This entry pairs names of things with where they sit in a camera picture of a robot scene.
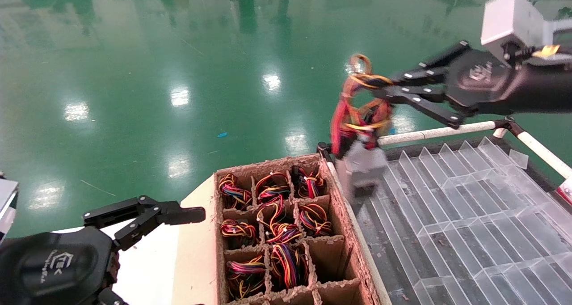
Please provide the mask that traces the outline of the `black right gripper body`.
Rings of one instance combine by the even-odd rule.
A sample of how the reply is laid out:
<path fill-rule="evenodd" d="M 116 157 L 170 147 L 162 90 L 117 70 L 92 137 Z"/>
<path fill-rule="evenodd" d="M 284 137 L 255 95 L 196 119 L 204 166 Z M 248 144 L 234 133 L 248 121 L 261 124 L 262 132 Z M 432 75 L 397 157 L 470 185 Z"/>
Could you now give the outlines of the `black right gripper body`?
<path fill-rule="evenodd" d="M 469 50 L 447 69 L 447 98 L 468 115 L 570 113 L 571 68 L 528 63 L 513 68 L 488 52 Z"/>

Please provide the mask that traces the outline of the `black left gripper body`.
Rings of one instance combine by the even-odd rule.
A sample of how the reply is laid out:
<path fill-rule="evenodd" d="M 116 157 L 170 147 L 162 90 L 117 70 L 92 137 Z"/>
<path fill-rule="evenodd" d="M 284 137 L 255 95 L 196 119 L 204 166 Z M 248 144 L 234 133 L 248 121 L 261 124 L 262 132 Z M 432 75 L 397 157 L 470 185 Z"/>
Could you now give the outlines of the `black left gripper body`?
<path fill-rule="evenodd" d="M 1 244 L 3 305 L 97 305 L 117 281 L 113 240 L 96 228 L 39 233 Z"/>

